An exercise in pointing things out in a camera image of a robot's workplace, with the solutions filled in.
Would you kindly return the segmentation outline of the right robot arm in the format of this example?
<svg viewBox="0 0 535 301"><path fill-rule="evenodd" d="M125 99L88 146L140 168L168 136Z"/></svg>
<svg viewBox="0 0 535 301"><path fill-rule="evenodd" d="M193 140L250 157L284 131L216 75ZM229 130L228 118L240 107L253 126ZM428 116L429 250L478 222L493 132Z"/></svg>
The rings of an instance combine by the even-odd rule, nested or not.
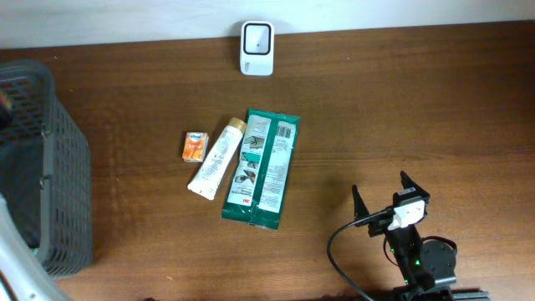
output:
<svg viewBox="0 0 535 301"><path fill-rule="evenodd" d="M491 299L487 291L477 289L453 290L456 283L457 245L438 236L421 237L416 224L427 216L431 195L402 171L401 191L393 194L392 204L381 212L371 214L352 186L354 217L368 228L370 237L383 236L383 247L390 248L390 260L399 268L405 285L389 292L378 293L375 300L447 300L476 301Z"/></svg>

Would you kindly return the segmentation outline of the green white 3M package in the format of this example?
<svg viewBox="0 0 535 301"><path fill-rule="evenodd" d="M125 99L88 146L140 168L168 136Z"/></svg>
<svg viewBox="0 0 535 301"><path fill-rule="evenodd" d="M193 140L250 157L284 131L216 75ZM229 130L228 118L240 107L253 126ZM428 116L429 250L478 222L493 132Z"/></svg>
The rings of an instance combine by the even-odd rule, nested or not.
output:
<svg viewBox="0 0 535 301"><path fill-rule="evenodd" d="M277 230L300 118L250 109L222 218Z"/></svg>

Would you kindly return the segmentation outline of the small orange tissue pack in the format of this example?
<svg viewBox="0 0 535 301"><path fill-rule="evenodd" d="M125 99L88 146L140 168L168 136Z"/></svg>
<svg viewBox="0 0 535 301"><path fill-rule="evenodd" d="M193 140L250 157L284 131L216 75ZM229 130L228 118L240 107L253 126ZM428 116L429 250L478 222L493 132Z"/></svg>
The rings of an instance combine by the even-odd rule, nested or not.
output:
<svg viewBox="0 0 535 301"><path fill-rule="evenodd" d="M206 156L209 136L206 132L187 132L182 152L185 162L203 162Z"/></svg>

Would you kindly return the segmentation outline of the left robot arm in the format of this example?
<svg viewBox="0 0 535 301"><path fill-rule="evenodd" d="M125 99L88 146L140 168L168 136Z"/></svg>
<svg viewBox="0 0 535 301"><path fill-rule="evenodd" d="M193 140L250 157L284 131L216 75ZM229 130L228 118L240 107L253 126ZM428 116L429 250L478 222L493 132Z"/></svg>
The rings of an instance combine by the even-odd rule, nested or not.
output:
<svg viewBox="0 0 535 301"><path fill-rule="evenodd" d="M71 301L20 236L1 196L1 285L9 300Z"/></svg>

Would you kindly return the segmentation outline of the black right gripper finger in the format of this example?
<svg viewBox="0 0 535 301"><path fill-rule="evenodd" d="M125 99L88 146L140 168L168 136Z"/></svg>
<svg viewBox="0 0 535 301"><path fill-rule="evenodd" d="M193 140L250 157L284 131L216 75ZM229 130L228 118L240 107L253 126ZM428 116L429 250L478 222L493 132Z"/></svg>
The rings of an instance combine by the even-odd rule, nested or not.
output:
<svg viewBox="0 0 535 301"><path fill-rule="evenodd" d="M356 185L352 185L352 195L354 199L354 219L361 220L369 216L367 206L364 204L364 200L359 193L359 189Z"/></svg>
<svg viewBox="0 0 535 301"><path fill-rule="evenodd" d="M401 193L410 193L410 192L417 192L421 193L422 188L417 185L405 171L400 172L400 178L401 178L401 184L403 186L403 190Z"/></svg>

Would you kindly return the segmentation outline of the white tube gold cap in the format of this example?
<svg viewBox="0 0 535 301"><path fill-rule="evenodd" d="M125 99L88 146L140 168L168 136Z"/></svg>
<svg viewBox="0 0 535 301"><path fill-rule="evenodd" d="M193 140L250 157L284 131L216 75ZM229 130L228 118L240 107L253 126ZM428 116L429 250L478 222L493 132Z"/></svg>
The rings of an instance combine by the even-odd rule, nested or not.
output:
<svg viewBox="0 0 535 301"><path fill-rule="evenodd" d="M213 201L230 160L244 136L247 124L232 117L219 135L187 189Z"/></svg>

